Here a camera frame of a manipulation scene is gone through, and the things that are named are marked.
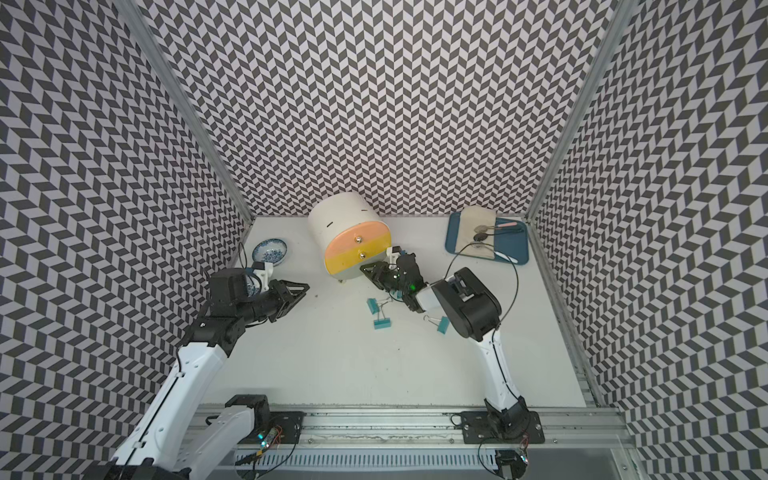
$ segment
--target chevron patterned wall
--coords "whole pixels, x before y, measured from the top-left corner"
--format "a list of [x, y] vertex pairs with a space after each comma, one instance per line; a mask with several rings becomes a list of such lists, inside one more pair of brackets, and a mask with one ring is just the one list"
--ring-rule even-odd
[[3, 0], [0, 78], [0, 478], [48, 478], [129, 433], [244, 225], [105, 0]]
[[256, 215], [530, 203], [616, 0], [138, 0]]
[[768, 478], [766, 18], [640, 5], [538, 218], [655, 478]]

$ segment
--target metal mounting plate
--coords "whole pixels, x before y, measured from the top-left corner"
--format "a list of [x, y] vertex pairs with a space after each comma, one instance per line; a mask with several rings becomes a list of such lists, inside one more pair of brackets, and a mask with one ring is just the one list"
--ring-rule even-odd
[[[270, 416], [270, 428], [279, 426], [283, 429], [280, 443], [293, 444], [299, 442], [301, 428], [304, 423], [304, 412], [272, 412]], [[257, 437], [259, 432], [252, 431], [247, 437], [240, 440], [238, 445], [257, 445], [261, 439]]]
[[[462, 417], [462, 434], [464, 435], [464, 443], [468, 445], [477, 445], [480, 442], [487, 441], [494, 438], [491, 426], [488, 424], [488, 412], [484, 410], [474, 410], [469, 412], [461, 412], [459, 415]], [[496, 439], [494, 443], [520, 443], [522, 437], [519, 439], [505, 440]], [[528, 444], [535, 445], [544, 443], [544, 430], [541, 427], [541, 419], [538, 413], [531, 412], [531, 428], [528, 430]]]

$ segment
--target teal binder clip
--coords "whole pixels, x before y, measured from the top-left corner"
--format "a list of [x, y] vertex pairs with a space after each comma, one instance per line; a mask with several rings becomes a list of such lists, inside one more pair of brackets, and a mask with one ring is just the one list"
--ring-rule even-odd
[[381, 319], [381, 320], [373, 320], [373, 329], [385, 329], [392, 326], [392, 322], [389, 321], [389, 318]]
[[437, 325], [437, 331], [445, 335], [445, 332], [448, 331], [448, 325], [450, 323], [451, 322], [448, 320], [447, 316], [442, 317], [442, 319], [440, 320], [440, 325]]
[[379, 304], [376, 302], [375, 298], [369, 298], [366, 302], [368, 303], [368, 308], [371, 310], [371, 314], [379, 312]]

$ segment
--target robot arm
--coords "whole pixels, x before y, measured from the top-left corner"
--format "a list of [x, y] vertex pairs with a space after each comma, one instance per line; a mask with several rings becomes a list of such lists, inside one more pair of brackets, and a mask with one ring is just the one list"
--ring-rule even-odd
[[525, 399], [512, 383], [502, 348], [502, 313], [496, 297], [469, 268], [427, 285], [415, 262], [415, 254], [400, 254], [396, 260], [363, 265], [361, 271], [381, 290], [402, 291], [410, 310], [423, 312], [441, 307], [456, 332], [471, 338], [478, 348], [485, 376], [485, 407], [491, 431], [497, 439], [520, 439], [531, 419]]
[[179, 453], [187, 427], [216, 373], [249, 326], [286, 315], [310, 286], [272, 280], [247, 295], [246, 272], [225, 269], [210, 278], [211, 300], [187, 327], [177, 361], [134, 431], [107, 465], [91, 465], [86, 480], [185, 478], [204, 480], [221, 459], [270, 419], [266, 396], [236, 396], [191, 445]]

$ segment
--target beige cloth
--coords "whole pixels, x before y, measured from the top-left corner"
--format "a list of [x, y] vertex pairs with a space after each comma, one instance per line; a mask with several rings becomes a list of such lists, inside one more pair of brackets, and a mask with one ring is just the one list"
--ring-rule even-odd
[[[495, 210], [478, 207], [477, 205], [464, 207], [464, 210], [462, 210], [458, 221], [458, 233], [456, 234], [456, 253], [458, 253], [468, 244], [475, 241], [474, 237], [477, 234], [477, 232], [475, 232], [475, 228], [480, 225], [496, 225]], [[493, 236], [483, 240], [483, 243], [490, 245], [491, 248], [487, 248], [483, 245], [471, 245], [462, 252], [462, 255], [472, 255], [473, 257], [493, 259]]]

